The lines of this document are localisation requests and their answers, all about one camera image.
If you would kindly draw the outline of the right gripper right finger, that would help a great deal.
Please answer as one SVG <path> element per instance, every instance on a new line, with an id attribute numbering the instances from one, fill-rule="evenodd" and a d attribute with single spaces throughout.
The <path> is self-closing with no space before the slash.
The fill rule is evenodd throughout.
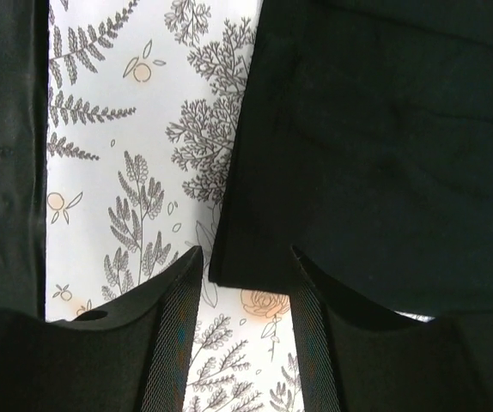
<path id="1" fill-rule="evenodd" d="M 297 360 L 307 411 L 489 411 L 453 318 L 402 316 L 290 251 Z"/>

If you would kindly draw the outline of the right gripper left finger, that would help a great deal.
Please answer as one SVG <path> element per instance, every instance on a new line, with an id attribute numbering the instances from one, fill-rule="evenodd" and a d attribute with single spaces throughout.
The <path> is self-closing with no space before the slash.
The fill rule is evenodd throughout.
<path id="1" fill-rule="evenodd" d="M 71 321 L 0 309 L 0 411 L 180 410 L 203 267 L 193 247 Z"/>

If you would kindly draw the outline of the black t shirt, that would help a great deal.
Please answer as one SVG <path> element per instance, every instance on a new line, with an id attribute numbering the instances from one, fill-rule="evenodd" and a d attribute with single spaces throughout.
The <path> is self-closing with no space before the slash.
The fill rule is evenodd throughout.
<path id="1" fill-rule="evenodd" d="M 493 1 L 266 1 L 210 279 L 287 294 L 290 251 L 453 318 L 493 411 Z"/>

